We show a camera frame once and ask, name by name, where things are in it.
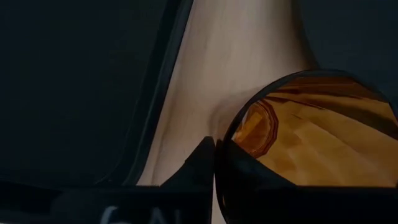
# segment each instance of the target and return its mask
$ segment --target sunglasses lens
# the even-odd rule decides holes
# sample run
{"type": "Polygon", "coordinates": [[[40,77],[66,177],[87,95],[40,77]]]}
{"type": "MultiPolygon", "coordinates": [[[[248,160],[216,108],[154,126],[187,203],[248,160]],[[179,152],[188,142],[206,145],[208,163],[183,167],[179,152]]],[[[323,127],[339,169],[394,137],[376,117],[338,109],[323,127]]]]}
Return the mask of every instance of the sunglasses lens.
{"type": "Polygon", "coordinates": [[[350,78],[298,77],[252,104],[232,140],[297,185],[395,187],[397,124],[350,78]]]}

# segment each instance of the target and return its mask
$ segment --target amber lens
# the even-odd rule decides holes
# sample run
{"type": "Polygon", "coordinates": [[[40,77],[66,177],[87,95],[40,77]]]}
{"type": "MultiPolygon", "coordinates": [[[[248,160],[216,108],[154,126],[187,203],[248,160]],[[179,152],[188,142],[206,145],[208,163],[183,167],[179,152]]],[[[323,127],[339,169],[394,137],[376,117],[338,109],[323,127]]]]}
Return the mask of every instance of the amber lens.
{"type": "Polygon", "coordinates": [[[233,141],[297,185],[394,187],[389,103],[350,78],[298,77],[252,104],[233,141]]]}

